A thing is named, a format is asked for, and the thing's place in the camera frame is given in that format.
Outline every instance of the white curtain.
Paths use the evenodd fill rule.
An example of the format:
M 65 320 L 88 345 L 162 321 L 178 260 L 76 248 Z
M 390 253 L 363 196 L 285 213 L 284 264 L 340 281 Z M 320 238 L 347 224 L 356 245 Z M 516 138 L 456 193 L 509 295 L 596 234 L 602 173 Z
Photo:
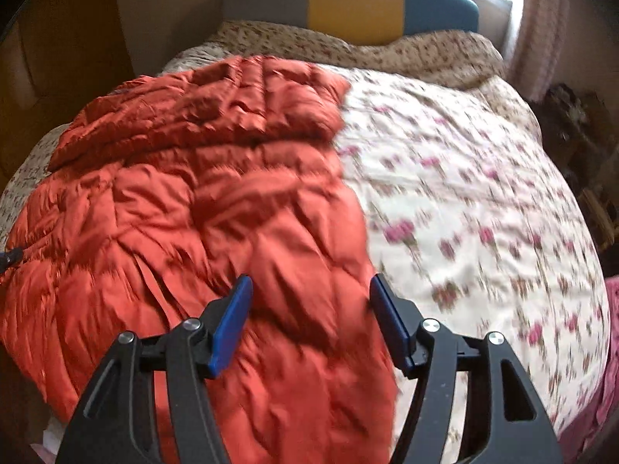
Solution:
M 565 40 L 569 0 L 514 1 L 503 57 L 507 80 L 525 99 L 541 101 Z

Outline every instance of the wooden furniture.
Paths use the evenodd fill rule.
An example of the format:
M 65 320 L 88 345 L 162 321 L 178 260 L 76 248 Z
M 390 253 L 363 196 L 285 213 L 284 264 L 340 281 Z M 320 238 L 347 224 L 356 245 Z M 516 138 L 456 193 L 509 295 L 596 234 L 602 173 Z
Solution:
M 583 109 L 587 114 L 587 134 L 598 145 L 615 148 L 619 145 L 619 126 L 612 122 L 608 108 L 595 92 L 586 92 L 580 96 Z
M 0 192 L 43 135 L 133 78 L 116 0 L 1 1 Z M 49 415 L 0 345 L 0 461 L 32 462 L 15 447 L 40 442 Z
M 599 253 L 606 251 L 615 243 L 619 235 L 619 221 L 610 216 L 614 205 L 609 198 L 600 199 L 590 189 L 583 189 L 578 196 L 578 205 L 589 227 L 593 242 Z
M 0 43 L 0 192 L 43 135 L 133 77 L 116 0 L 26 0 Z
M 577 125 L 548 103 L 530 103 L 542 129 L 542 144 L 550 159 L 564 172 L 583 142 Z

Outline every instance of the orange down comforter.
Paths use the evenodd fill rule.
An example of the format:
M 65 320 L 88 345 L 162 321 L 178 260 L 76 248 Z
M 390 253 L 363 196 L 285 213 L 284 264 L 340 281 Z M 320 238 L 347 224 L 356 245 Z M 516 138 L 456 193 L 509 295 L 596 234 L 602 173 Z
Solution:
M 312 64 L 232 57 L 78 115 L 13 227 L 25 257 L 0 296 L 2 341 L 62 420 L 120 331 L 163 333 L 247 273 L 250 319 L 208 384 L 232 462 L 388 461 L 395 382 L 330 146 L 348 88 Z M 161 377 L 156 390 L 165 421 Z

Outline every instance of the white floral duvet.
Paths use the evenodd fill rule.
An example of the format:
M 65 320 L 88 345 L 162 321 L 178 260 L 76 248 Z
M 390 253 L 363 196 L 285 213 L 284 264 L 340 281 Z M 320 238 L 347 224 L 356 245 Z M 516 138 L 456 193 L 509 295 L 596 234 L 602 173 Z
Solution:
M 490 43 L 450 31 L 363 48 L 294 27 L 226 22 L 164 73 L 230 54 L 330 64 L 350 80 L 336 146 L 366 215 L 374 266 L 399 296 L 454 332 L 502 331 L 555 430 L 566 427 L 602 378 L 609 305 L 575 198 L 542 149 L 535 117 L 501 79 Z M 38 180 L 22 187 L 14 178 L 4 192 L 0 218 L 9 221 L 0 234 L 30 182 L 41 180 L 46 145 L 17 173 Z M 394 440 L 414 391 L 395 374 Z M 465 396 L 462 376 L 444 462 L 457 459 Z

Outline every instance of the metal screw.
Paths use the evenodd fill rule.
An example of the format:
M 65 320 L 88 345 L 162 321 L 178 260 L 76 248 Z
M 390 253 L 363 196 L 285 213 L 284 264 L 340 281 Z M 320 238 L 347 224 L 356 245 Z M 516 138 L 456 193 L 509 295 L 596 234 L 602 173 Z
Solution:
M 183 321 L 183 328 L 188 331 L 196 331 L 200 326 L 202 326 L 202 323 L 195 317 L 190 317 L 186 321 Z
M 488 335 L 488 340 L 490 340 L 490 343 L 493 343 L 494 345 L 501 345 L 503 342 L 505 342 L 505 337 L 502 333 L 499 333 L 498 331 L 493 331 Z
M 133 342 L 134 338 L 135 335 L 130 331 L 123 331 L 123 333 L 118 335 L 118 341 L 123 345 L 127 345 L 128 343 Z
M 422 326 L 426 331 L 434 333 L 435 331 L 438 331 L 438 329 L 441 327 L 441 324 L 436 319 L 426 319 L 425 321 L 423 321 Z

